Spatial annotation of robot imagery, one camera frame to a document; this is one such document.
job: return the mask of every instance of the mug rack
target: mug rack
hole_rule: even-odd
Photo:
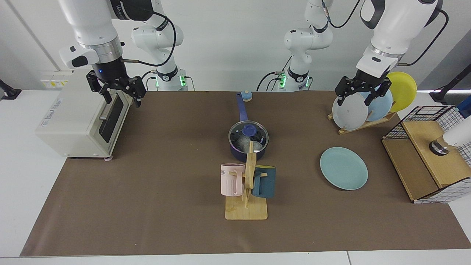
[[[253,141],[251,141],[245,163],[245,173],[242,175],[244,193],[238,197],[226,196],[227,220],[266,220],[268,218],[267,199],[252,195],[256,164],[257,154],[253,151]]]

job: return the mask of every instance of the oven window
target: oven window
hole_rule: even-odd
[[[118,119],[119,119],[119,116],[121,114],[123,107],[124,107],[124,104],[121,98],[119,96],[116,97],[116,102],[114,103],[110,116],[108,117],[107,120],[101,123],[100,129],[98,132],[107,143],[109,143],[111,140],[111,135],[114,132],[114,129],[116,127],[116,124],[118,122]]]

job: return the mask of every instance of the yellow plate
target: yellow plate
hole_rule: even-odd
[[[391,112],[397,112],[408,107],[415,99],[417,94],[417,84],[408,74],[403,72],[394,72],[388,74],[392,85],[389,88],[392,93],[392,99],[395,102],[391,107]]]

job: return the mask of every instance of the plate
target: plate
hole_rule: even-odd
[[[366,99],[371,94],[371,92],[360,92],[359,94],[362,95],[364,99]],[[384,97],[373,99],[371,104],[368,106],[368,118],[366,120],[369,122],[374,122],[384,118],[391,110],[392,102],[392,93],[389,90],[386,95],[384,95]]]
[[[368,117],[368,107],[362,95],[355,93],[345,98],[342,106],[339,106],[337,99],[333,102],[333,121],[341,129],[354,131],[365,123]]]
[[[395,102],[391,111],[401,111],[412,104],[412,101],[415,99],[417,84],[413,77],[403,72],[389,73],[388,78],[392,83],[389,91],[391,91],[393,101]]]
[[[368,180],[365,162],[352,150],[332,147],[321,156],[321,171],[332,185],[343,190],[357,190]]]

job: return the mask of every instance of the blue saucepan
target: blue saucepan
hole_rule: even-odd
[[[268,145],[268,132],[261,124],[248,119],[242,95],[237,93],[236,97],[240,121],[229,130],[231,153],[239,161],[245,162],[249,144],[253,141],[253,150],[257,153],[257,160],[259,160],[265,154]]]

